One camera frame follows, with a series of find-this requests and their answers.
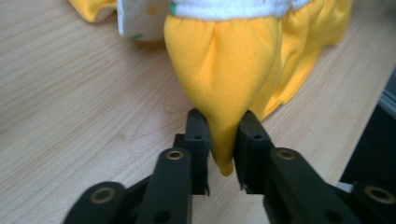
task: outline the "polka dot fabric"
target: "polka dot fabric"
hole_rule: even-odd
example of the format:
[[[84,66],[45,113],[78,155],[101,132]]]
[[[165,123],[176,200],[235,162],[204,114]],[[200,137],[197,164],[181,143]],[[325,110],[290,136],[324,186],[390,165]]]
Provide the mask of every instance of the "polka dot fabric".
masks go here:
[[[163,40],[168,9],[166,0],[118,0],[120,35],[134,40]]]

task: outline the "wood grain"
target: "wood grain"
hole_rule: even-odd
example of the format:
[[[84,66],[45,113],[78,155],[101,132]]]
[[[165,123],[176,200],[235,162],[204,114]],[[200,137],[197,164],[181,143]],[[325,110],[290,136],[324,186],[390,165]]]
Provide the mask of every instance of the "wood grain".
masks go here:
[[[84,22],[67,1],[0,2],[0,223],[60,223],[89,186],[131,186],[183,133],[191,102],[164,43]],[[263,125],[335,184],[396,64],[396,3],[357,0],[342,44]],[[262,197],[209,162],[193,223],[266,223]]]

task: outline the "yellow garment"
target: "yellow garment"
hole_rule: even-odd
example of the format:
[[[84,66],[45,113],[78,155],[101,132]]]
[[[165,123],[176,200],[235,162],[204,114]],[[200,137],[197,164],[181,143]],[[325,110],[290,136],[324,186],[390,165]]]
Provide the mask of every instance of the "yellow garment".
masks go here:
[[[233,171],[233,143],[248,109],[259,119],[303,84],[322,47],[347,28],[350,0],[315,0],[284,17],[201,21],[168,16],[164,34],[177,77],[208,121],[212,154]]]
[[[117,9],[117,0],[69,0],[69,2],[88,22],[102,21]]]

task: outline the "wooden table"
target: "wooden table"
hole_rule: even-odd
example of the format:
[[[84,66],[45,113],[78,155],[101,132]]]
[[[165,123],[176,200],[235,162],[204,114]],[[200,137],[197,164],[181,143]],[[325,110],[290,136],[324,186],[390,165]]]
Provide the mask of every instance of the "wooden table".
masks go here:
[[[91,185],[150,175],[184,132],[192,104],[164,43],[122,39],[116,20],[88,24],[65,0],[0,2],[0,223],[60,223]],[[395,64],[396,2],[356,0],[344,42],[263,125],[335,184]],[[208,166],[193,223],[267,221],[261,196]]]

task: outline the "white fabric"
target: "white fabric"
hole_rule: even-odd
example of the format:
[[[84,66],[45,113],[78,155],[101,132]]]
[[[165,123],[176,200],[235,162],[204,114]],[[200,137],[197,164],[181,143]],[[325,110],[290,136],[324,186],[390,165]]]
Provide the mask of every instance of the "white fabric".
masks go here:
[[[162,40],[168,0],[117,0],[119,33],[138,40]]]
[[[207,21],[241,18],[282,17],[311,0],[173,0],[171,13],[178,17]]]

